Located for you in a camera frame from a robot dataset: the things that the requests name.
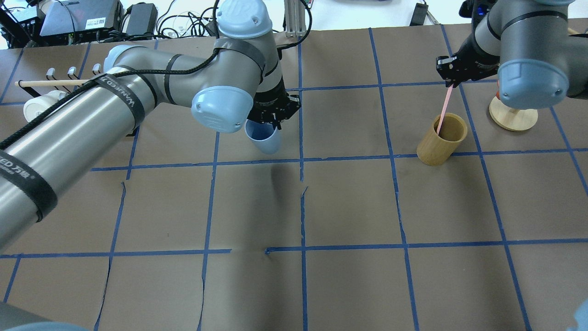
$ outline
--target pink straw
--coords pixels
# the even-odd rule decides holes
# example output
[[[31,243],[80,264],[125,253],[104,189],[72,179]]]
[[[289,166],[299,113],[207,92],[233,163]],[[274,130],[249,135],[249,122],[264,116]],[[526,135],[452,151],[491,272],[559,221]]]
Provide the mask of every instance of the pink straw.
[[[445,95],[445,103],[443,103],[443,110],[441,110],[441,117],[439,118],[439,125],[437,125],[437,135],[441,132],[441,124],[445,118],[445,112],[447,111],[447,105],[449,104],[449,97],[451,97],[451,91],[453,91],[453,85],[447,89],[447,95]]]

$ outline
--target wooden stand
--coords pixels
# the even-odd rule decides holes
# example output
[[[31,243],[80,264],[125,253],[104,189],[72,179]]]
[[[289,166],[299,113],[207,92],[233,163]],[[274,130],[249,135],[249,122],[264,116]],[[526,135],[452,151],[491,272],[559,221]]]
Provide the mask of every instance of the wooden stand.
[[[510,131],[528,130],[537,123],[539,117],[537,109],[510,108],[497,97],[492,99],[488,108],[494,122]]]
[[[437,135],[440,117],[441,115],[438,115],[435,118],[433,125],[429,127],[423,140],[416,147],[419,159],[429,166],[443,164],[467,136],[465,121],[451,112],[445,114],[441,132]]]

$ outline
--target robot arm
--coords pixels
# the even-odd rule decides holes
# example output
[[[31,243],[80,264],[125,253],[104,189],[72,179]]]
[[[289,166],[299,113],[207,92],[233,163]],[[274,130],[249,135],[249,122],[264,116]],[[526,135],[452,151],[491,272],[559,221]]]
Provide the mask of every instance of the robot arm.
[[[501,100],[513,108],[588,98],[588,39],[567,35],[572,2],[498,0],[457,53],[437,58],[437,71],[454,87],[498,73]]]
[[[284,88],[263,2],[227,0],[218,17],[222,38],[204,63],[117,46],[106,74],[50,108],[32,130],[0,143],[0,252],[161,102],[190,107],[200,123],[223,133],[238,131],[248,117],[279,128],[300,108]]]

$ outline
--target bamboo cup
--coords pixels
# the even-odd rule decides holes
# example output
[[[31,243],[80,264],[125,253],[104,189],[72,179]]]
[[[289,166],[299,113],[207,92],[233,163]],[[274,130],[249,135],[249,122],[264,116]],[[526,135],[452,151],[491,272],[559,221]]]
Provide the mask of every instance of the bamboo cup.
[[[419,159],[429,166],[443,164],[467,136],[465,121],[451,112],[445,114],[441,132],[437,135],[440,117],[441,115],[437,115],[423,140],[416,147]]]

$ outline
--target sticker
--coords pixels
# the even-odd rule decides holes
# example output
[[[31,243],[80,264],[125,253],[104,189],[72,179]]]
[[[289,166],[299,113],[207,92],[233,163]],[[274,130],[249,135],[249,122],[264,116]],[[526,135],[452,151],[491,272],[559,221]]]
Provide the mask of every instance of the sticker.
[[[106,24],[106,18],[94,18],[86,21],[86,30],[103,28]]]

